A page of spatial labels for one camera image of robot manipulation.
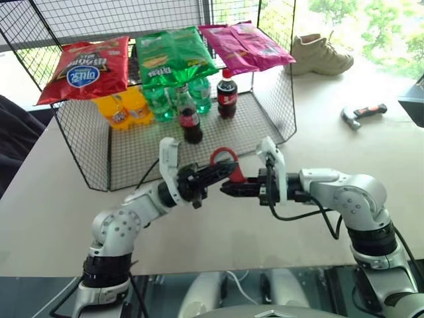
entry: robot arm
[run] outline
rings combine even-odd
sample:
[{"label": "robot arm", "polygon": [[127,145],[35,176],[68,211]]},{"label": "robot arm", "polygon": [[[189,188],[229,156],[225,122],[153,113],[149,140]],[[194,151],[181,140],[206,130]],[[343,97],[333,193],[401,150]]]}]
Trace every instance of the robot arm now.
[{"label": "robot arm", "polygon": [[[84,262],[72,318],[82,318],[89,306],[98,307],[100,312],[104,307],[97,305],[122,303],[130,284],[134,242],[142,228],[175,205],[192,203],[195,208],[201,207],[207,187],[229,177],[238,166],[236,162],[218,162],[202,170],[195,164],[178,169],[177,151],[174,139],[162,140],[160,173],[164,180],[136,189],[120,207],[95,218],[94,240]],[[424,295],[417,293],[417,284],[384,207],[387,194],[380,182],[370,176],[350,176],[330,169],[287,174],[284,157],[269,137],[256,152],[267,168],[260,169],[257,178],[238,178],[238,182],[230,178],[222,185],[222,192],[233,197],[258,197],[261,205],[283,205],[287,200],[319,202],[340,212],[358,262],[356,285],[367,307],[387,318],[424,317]],[[119,311],[120,306],[113,308]],[[114,315],[122,317],[123,312],[118,311]],[[323,313],[322,317],[334,315]]]},{"label": "robot arm", "polygon": [[163,180],[135,189],[120,207],[102,211],[94,219],[94,240],[83,265],[72,318],[82,317],[89,306],[122,302],[129,290],[131,255],[139,232],[176,205],[201,207],[207,187],[228,177],[237,166],[220,162],[201,170],[196,164],[178,169],[178,144],[173,138],[160,143]]},{"label": "robot arm", "polygon": [[[284,205],[294,200],[318,202],[320,208],[338,211],[352,241],[350,249],[358,263],[354,278],[367,308],[386,317],[424,317],[424,295],[418,293],[403,246],[395,236],[384,206],[386,189],[378,180],[331,169],[302,169],[287,174],[284,157],[269,137],[256,153],[268,169],[260,169],[257,178],[247,178],[244,183],[225,182],[222,192],[234,197],[256,196],[261,205]],[[270,188],[266,184],[269,167]]]}]

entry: black cable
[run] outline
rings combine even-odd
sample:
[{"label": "black cable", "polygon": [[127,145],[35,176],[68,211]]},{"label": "black cable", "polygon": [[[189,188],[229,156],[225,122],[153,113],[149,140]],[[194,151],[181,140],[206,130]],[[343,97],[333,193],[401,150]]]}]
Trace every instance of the black cable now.
[{"label": "black cable", "polygon": [[330,220],[327,216],[327,212],[333,211],[333,210],[332,209],[324,209],[323,206],[321,205],[321,203],[317,199],[315,199],[311,195],[308,195],[308,199],[310,201],[313,201],[318,206],[319,210],[309,212],[309,213],[305,213],[305,214],[302,214],[302,215],[297,215],[295,217],[282,217],[282,216],[280,216],[276,213],[276,210],[274,208],[275,203],[272,200],[271,188],[272,188],[272,166],[267,164],[266,165],[266,194],[268,196],[268,204],[270,206],[270,210],[271,210],[272,215],[276,219],[281,220],[281,221],[295,221],[295,220],[298,220],[298,219],[302,219],[304,217],[310,217],[312,215],[322,214],[323,217],[324,217],[324,220],[325,220],[325,224],[327,225],[327,227],[330,230],[331,236],[335,240],[339,239],[339,237],[340,237],[340,227],[341,227],[342,220],[343,220],[342,216],[339,217],[339,220],[337,221],[336,231],[334,231],[333,227],[331,226]]},{"label": "black cable", "polygon": [[371,311],[371,310],[369,310],[369,309],[367,309],[365,307],[359,306],[358,302],[356,301],[355,295],[356,295],[356,286],[354,286],[352,288],[352,302],[353,302],[353,305],[355,306],[355,308],[357,308],[357,310],[359,310],[359,311],[361,311],[363,313],[367,313],[367,314],[369,314],[371,316],[374,316],[374,317],[384,318],[384,316],[382,314],[380,314],[380,313],[375,313],[375,312],[373,312],[373,311]]},{"label": "black cable", "polygon": [[140,308],[141,308],[142,314],[144,315],[144,318],[149,318],[146,304],[144,303],[144,300],[143,300],[143,298],[140,295],[140,291],[137,288],[137,285],[135,283],[134,276],[130,272],[129,272],[129,276],[130,276],[130,281],[131,281],[132,288],[134,288],[135,295],[137,296],[138,303],[140,304]]},{"label": "black cable", "polygon": [[71,295],[77,290],[78,285],[80,284],[80,282],[82,282],[82,280],[83,280],[83,277],[81,276],[79,278],[78,282],[70,290],[68,290],[68,292],[65,294],[65,296],[52,308],[52,310],[50,310],[50,312],[48,314],[51,317],[53,317],[53,318],[71,318],[69,316],[59,315],[56,312],[65,303],[65,301],[67,301],[68,298],[71,297]]},{"label": "black cable", "polygon": [[331,236],[335,239],[338,240],[340,237],[340,227],[342,224],[342,216],[339,217],[339,220],[337,221],[337,226],[336,226],[336,231],[334,231],[333,227],[331,226],[330,220],[326,214],[326,211],[324,209],[324,207],[321,205],[321,202],[319,202],[315,197],[313,197],[312,195],[309,196],[310,200],[313,201],[319,208],[319,210],[322,212],[323,217],[324,217],[324,221],[325,224],[327,225]]},{"label": "black cable", "polygon": [[135,189],[138,189],[142,183],[144,182],[144,179],[147,178],[148,174],[153,170],[153,168],[155,167],[155,165],[157,165],[159,162],[159,158],[156,159],[155,162],[153,162],[153,164],[150,166],[150,168],[146,171],[146,173],[143,175],[143,177],[141,178],[140,182],[137,184],[137,186],[135,187]]},{"label": "black cable", "polygon": [[[150,276],[149,275],[144,275],[142,276],[142,281],[141,281],[141,298],[146,299],[146,292],[147,292],[147,287],[148,287],[148,281],[149,281]],[[137,311],[137,317],[141,317],[142,315],[142,311],[141,311],[141,307],[138,308]]]},{"label": "black cable", "polygon": [[[269,206],[270,206],[270,209],[271,209],[271,213],[272,213],[272,215],[276,219],[279,219],[281,221],[295,221],[295,220],[298,220],[298,219],[302,219],[304,217],[310,217],[312,215],[321,214],[321,210],[318,210],[318,211],[313,211],[313,212],[305,213],[305,214],[302,214],[302,215],[296,215],[295,217],[282,217],[282,216],[278,215],[276,213],[275,208],[274,208],[275,202],[273,202],[272,197],[271,197],[272,167],[267,166],[266,167],[266,170],[267,170],[267,176],[266,176],[266,194],[268,196],[268,203],[269,203]],[[332,211],[332,209],[325,209],[325,212],[328,212],[328,211]]]},{"label": "black cable", "polygon": [[408,244],[406,243],[405,239],[403,238],[402,234],[400,234],[399,230],[394,226],[395,233],[399,240],[401,241],[404,249],[406,250],[409,258],[411,259],[411,263],[413,264],[413,267],[415,267],[415,270],[417,271],[417,275],[419,276],[419,279],[421,280],[421,283],[424,283],[424,275],[418,265],[417,260],[415,259],[414,255],[412,254],[411,249],[409,248]]}]

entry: orange juice bottle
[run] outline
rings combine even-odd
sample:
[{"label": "orange juice bottle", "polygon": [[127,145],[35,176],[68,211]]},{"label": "orange juice bottle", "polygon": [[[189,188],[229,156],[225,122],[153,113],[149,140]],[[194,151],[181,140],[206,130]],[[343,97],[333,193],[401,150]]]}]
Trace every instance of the orange juice bottle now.
[{"label": "orange juice bottle", "polygon": [[92,99],[97,104],[99,112],[107,119],[109,124],[116,129],[128,129],[131,118],[128,111],[123,107],[121,97],[109,95]]},{"label": "orange juice bottle", "polygon": [[132,122],[149,125],[153,120],[153,113],[148,108],[147,100],[140,92],[140,86],[128,87],[119,93],[124,108],[129,112]]}]

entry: beige shoe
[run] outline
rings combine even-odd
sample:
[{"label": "beige shoe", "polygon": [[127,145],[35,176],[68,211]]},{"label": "beige shoe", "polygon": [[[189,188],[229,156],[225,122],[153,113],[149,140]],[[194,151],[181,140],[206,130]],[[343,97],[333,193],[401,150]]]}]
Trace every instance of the beige shoe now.
[{"label": "beige shoe", "polygon": [[[338,75],[353,65],[351,55],[338,53],[326,38],[321,38],[320,34],[295,37],[291,55],[296,60],[296,63],[291,64],[293,75],[308,72]],[[290,67],[286,67],[286,73],[290,73]]]}]

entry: soda bottle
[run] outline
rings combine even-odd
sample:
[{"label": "soda bottle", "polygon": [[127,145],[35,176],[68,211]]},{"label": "soda bottle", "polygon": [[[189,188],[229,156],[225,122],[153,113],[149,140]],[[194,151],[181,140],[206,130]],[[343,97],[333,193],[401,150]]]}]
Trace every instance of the soda bottle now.
[{"label": "soda bottle", "polygon": [[237,84],[231,78],[231,71],[223,69],[223,79],[218,83],[218,112],[222,118],[233,118],[236,113]]},{"label": "soda bottle", "polygon": [[207,78],[189,82],[188,91],[194,100],[199,114],[207,114],[211,109],[211,84]]},{"label": "soda bottle", "polygon": [[171,121],[174,118],[174,112],[165,95],[163,87],[143,89],[143,95],[147,99],[150,110],[157,121]]},{"label": "soda bottle", "polygon": [[153,120],[153,113],[149,110],[147,101],[139,90],[140,88],[141,86],[130,86],[126,91],[117,95],[121,97],[122,104],[134,123],[148,125]]},{"label": "soda bottle", "polygon": [[97,104],[99,112],[106,118],[111,127],[116,129],[128,129],[131,118],[128,111],[122,105],[122,99],[118,95],[108,95],[92,99]]},{"label": "soda bottle", "polygon": [[171,108],[175,113],[178,113],[178,99],[177,99],[177,90],[174,87],[167,87],[166,94],[168,95]]},{"label": "soda bottle", "polygon": [[184,139],[190,144],[201,142],[203,133],[200,118],[193,99],[188,93],[188,84],[177,88],[178,121],[184,130]]}]

